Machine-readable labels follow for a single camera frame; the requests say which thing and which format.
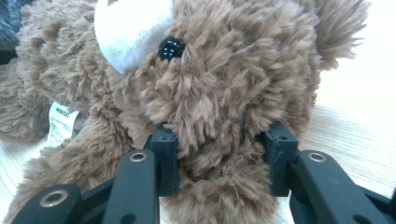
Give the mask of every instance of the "teddy bear ear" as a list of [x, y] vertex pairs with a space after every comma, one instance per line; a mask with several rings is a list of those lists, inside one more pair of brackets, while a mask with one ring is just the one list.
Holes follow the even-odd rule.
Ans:
[[354, 34], [364, 28], [370, 4], [363, 0], [317, 0], [316, 6], [321, 68], [331, 70], [338, 66], [337, 58], [354, 57], [352, 49], [359, 45]]

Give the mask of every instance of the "teddy bear eye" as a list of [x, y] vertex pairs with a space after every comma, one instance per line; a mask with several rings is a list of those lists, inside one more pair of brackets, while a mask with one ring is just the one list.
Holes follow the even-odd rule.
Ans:
[[186, 45], [183, 41], [174, 37], [167, 37], [160, 45], [161, 60], [171, 61], [173, 58], [181, 58]]

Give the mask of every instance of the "white eye patch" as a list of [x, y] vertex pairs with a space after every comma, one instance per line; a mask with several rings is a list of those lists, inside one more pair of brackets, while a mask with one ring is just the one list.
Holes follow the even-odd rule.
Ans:
[[99, 0], [94, 28], [100, 50], [121, 74], [158, 50], [172, 24], [171, 0]]

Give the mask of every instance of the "fluffy fur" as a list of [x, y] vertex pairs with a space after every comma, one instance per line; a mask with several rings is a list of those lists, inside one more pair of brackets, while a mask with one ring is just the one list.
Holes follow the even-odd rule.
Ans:
[[17, 32], [21, 27], [20, 9], [33, 0], [0, 1], [0, 50], [14, 50], [18, 44]]
[[120, 157], [141, 148], [163, 122], [179, 136], [181, 192], [164, 199], [175, 222], [268, 222], [276, 199], [255, 136], [274, 120], [297, 136], [306, 131], [319, 72], [351, 55], [368, 5], [173, 4], [175, 21], [166, 34], [187, 44], [183, 56], [161, 61], [153, 51], [123, 76], [99, 50], [94, 0], [36, 0], [23, 10], [20, 57], [0, 69], [0, 137], [41, 137], [53, 101], [88, 119], [78, 136], [29, 162], [6, 222], [45, 187], [71, 183], [87, 190], [111, 178]]

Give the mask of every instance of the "white label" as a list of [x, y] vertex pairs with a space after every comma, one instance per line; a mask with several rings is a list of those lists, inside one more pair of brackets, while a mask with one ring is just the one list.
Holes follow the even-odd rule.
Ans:
[[58, 147], [65, 138], [72, 137], [73, 125], [78, 111], [69, 112], [68, 107], [54, 102], [49, 110], [49, 136], [47, 147]]

